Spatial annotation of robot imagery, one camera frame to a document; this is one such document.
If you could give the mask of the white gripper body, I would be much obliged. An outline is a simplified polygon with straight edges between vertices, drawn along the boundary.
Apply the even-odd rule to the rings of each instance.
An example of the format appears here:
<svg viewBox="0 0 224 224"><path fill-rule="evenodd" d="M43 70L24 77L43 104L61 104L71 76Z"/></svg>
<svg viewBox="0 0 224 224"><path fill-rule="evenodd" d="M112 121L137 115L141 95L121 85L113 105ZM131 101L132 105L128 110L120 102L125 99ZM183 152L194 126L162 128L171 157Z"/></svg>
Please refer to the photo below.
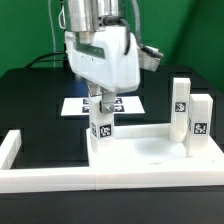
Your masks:
<svg viewBox="0 0 224 224"><path fill-rule="evenodd" d="M140 69L136 39L130 34L130 50L124 54L126 32L122 26L107 26L93 35L91 47L104 50L104 57L77 50L73 32L65 32L65 43L71 70L104 89L124 93L135 91L140 84Z"/></svg>

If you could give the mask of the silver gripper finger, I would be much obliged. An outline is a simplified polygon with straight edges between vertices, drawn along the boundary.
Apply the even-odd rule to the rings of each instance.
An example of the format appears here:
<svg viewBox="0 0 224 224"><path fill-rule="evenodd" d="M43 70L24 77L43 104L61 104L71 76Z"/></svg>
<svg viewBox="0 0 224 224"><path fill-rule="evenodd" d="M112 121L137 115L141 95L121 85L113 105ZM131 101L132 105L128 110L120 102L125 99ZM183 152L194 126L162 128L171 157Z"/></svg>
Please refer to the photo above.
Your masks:
<svg viewBox="0 0 224 224"><path fill-rule="evenodd" d="M89 82L87 84L87 87L88 87L88 93L90 97L95 97L100 95L100 87L97 84Z"/></svg>
<svg viewBox="0 0 224 224"><path fill-rule="evenodd" d="M104 114L110 114L114 112L114 101L116 94L105 89L102 90L102 98L100 101L100 109Z"/></svg>

